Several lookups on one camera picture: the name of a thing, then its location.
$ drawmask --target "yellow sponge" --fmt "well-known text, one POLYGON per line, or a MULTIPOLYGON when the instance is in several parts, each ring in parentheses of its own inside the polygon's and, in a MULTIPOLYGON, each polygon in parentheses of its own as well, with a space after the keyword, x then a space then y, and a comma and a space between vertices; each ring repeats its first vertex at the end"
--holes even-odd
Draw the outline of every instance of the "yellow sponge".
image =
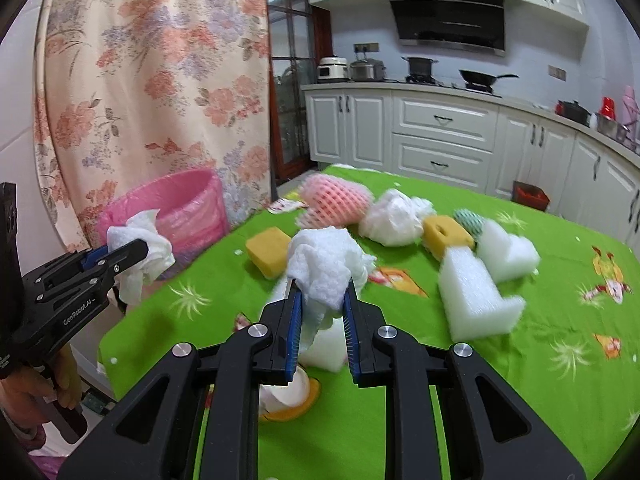
POLYGON ((291 238, 277 227, 255 235, 246 241, 251 261, 268 280, 275 280, 287 268, 287 249, 291 238))
POLYGON ((439 262, 447 247, 467 246, 473 250, 476 246, 473 237, 450 216, 427 216, 422 227, 422 243, 439 262))

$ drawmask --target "white foam block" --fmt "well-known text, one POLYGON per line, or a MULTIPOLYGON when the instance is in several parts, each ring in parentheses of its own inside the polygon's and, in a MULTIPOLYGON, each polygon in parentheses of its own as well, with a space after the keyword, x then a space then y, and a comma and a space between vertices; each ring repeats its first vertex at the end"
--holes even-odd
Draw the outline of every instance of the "white foam block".
POLYGON ((511 332, 527 304, 519 296, 502 298, 468 247, 447 249, 438 286, 454 342, 511 332))
POLYGON ((493 220, 484 222, 476 254, 494 283, 527 276, 540 264, 540 255, 528 238, 508 234, 493 220))
POLYGON ((319 330, 312 345, 300 352, 298 362, 338 373, 347 359, 347 343, 342 318, 334 319, 331 328, 319 330))

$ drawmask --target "curtain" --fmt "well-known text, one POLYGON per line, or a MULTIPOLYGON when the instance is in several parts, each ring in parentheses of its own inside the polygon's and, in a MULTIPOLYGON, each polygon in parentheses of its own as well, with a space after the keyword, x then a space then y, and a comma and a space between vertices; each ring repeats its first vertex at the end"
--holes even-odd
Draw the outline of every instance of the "curtain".
POLYGON ((232 226, 270 201, 265 0, 44 0, 35 156, 68 250, 113 199, 214 168, 232 226))

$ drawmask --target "range hood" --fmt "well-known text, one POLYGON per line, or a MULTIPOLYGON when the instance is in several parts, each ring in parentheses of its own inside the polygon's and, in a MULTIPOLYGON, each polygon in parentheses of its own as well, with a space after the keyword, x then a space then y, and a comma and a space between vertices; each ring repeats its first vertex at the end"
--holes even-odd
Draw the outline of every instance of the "range hood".
POLYGON ((389 0, 400 43, 504 56, 504 0, 389 0))

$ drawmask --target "green tablecloth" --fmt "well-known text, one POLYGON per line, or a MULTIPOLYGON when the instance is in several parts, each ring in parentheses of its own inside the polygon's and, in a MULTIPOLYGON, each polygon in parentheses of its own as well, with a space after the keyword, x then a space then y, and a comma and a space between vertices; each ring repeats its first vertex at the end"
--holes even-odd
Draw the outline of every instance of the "green tablecloth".
MULTIPOLYGON (((466 207, 533 241, 542 257, 540 273, 499 287, 503 295, 519 294, 527 301, 516 329, 470 343, 594 478, 640 413, 640 265, 630 249, 555 216, 466 190, 369 171, 326 172, 361 182, 376 196, 395 186, 431 200, 439 214, 466 207), (593 247, 602 254, 599 260, 593 247), (621 304, 604 286, 607 279, 613 288, 615 282, 628 286, 621 304), (598 292, 591 301, 584 299, 588 290, 598 292)), ((238 312, 257 320, 274 282, 249 261, 244 243, 270 226, 293 236, 298 214, 265 211, 251 218, 104 336, 101 361, 118 398, 175 343, 190 341, 200 348, 223 342, 238 312), (191 312, 193 320, 185 309, 178 314, 180 298, 191 293, 206 303, 200 315, 191 312)), ((356 239, 380 264, 407 270, 428 294, 423 298, 369 283, 362 299, 379 305, 388 323, 421 343, 448 348, 452 341, 438 293, 437 262, 418 244, 385 248, 356 239)), ((338 374, 308 372, 322 384, 318 403, 298 420, 260 425, 258 478, 382 479, 384 391, 359 390, 347 367, 338 374)))

